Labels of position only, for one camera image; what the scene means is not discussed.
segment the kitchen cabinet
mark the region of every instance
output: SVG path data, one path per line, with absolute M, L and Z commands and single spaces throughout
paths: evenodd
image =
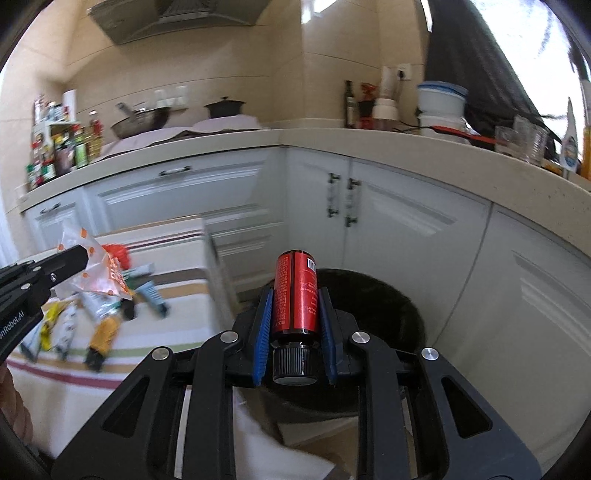
M 343 267 L 349 163 L 341 155 L 287 149 L 289 249 L 309 252 L 322 268 Z
M 91 184 L 102 232 L 201 215 L 212 233 L 283 219 L 277 148 L 182 158 Z
M 495 207 L 435 347 L 549 468 L 591 404 L 591 260 Z
M 56 248 L 61 241 L 64 220 L 70 220 L 97 235 L 99 230 L 90 214 L 83 188 L 62 193 L 27 210 L 27 222 L 40 251 Z
M 375 164 L 353 161 L 350 177 L 343 266 L 409 297 L 432 342 L 460 296 L 491 204 Z
M 200 215 L 238 291 L 273 278 L 287 249 L 285 155 L 279 147 L 182 158 L 63 193 L 26 212 L 40 250 L 71 218 L 94 235 Z

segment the metal screw cap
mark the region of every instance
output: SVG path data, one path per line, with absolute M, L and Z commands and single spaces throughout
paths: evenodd
M 228 330 L 227 332 L 223 332 L 220 336 L 220 340 L 224 343 L 234 343 L 238 340 L 238 334 L 232 330 Z
M 369 342 L 369 334 L 365 332 L 355 332 L 351 335 L 351 340 L 355 343 L 367 343 Z
M 430 346 L 421 350 L 421 355 L 425 360 L 437 360 L 439 358 L 439 352 Z
M 166 360 L 170 355 L 170 351 L 166 347 L 158 347 L 152 352 L 152 358 L 154 360 Z

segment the countertop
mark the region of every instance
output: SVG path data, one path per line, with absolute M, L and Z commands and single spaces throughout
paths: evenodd
M 107 158 L 24 195 L 21 212 L 84 184 L 175 158 L 245 148 L 310 148 L 389 165 L 465 190 L 548 229 L 591 257 L 591 182 L 559 176 L 481 148 L 419 135 L 293 128 L 211 135 Z

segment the snack wrapper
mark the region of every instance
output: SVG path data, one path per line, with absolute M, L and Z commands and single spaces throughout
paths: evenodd
M 62 252 L 75 245 L 81 245 L 88 252 L 88 264 L 84 271 L 56 286 L 57 295 L 64 298 L 72 293 L 85 291 L 106 293 L 131 300 L 129 288 L 125 284 L 118 263 L 100 243 L 87 230 L 69 220 L 64 220 L 62 228 L 63 235 L 57 251 Z

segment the red can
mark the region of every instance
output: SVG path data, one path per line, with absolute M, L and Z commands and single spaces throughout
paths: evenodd
M 316 382 L 319 341 L 316 263 L 306 252 L 286 252 L 275 270 L 273 380 L 281 385 Z
M 319 332 L 316 263 L 310 254 L 291 251 L 277 259 L 271 333 Z

